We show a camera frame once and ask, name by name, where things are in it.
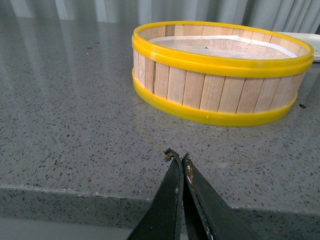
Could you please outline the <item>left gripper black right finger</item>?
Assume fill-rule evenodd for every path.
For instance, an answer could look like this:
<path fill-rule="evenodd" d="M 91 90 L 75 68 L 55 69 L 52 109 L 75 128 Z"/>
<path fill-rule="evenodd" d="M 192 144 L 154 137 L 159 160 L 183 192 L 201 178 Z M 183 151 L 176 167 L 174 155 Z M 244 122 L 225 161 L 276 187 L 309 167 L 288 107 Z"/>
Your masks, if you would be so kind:
<path fill-rule="evenodd" d="M 183 208 L 190 240 L 259 240 L 215 191 L 187 153 L 182 159 Z"/>

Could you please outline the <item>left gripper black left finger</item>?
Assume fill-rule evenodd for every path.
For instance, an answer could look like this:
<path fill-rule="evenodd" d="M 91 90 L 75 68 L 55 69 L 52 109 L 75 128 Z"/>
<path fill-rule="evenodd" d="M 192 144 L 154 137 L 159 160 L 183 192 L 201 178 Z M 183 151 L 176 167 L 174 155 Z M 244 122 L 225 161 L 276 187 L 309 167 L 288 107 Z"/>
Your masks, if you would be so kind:
<path fill-rule="evenodd" d="M 165 157 L 172 160 L 160 187 L 129 240 L 179 240 L 182 227 L 184 173 L 179 155 L 167 149 Z"/>

